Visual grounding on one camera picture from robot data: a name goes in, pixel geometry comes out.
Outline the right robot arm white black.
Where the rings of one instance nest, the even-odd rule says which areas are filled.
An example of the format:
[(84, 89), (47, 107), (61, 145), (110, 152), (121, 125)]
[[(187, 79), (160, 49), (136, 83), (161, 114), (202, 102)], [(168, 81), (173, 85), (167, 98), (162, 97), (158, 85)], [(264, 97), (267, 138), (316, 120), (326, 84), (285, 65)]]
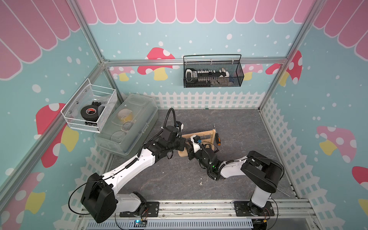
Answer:
[(271, 216), (271, 208), (266, 205), (284, 176), (285, 168), (282, 164), (253, 150), (243, 158), (220, 161), (209, 143), (187, 143), (186, 151), (188, 158), (196, 159), (214, 181), (247, 176), (255, 184), (255, 190), (245, 209), (253, 216)]

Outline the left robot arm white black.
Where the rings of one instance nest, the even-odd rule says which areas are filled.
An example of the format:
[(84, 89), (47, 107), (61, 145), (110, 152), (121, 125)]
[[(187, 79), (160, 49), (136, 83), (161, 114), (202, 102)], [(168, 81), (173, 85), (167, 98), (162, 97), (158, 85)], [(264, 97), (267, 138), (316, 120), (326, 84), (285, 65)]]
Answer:
[(142, 217), (147, 214), (147, 200), (138, 192), (120, 194), (120, 190), (143, 170), (153, 166), (163, 158), (171, 159), (174, 151), (183, 151), (186, 139), (182, 136), (183, 124), (173, 119), (167, 125), (169, 116), (175, 117), (170, 108), (161, 130), (148, 142), (142, 144), (138, 153), (119, 167), (99, 175), (93, 173), (81, 185), (81, 204), (97, 223), (102, 223), (118, 213), (132, 213)]

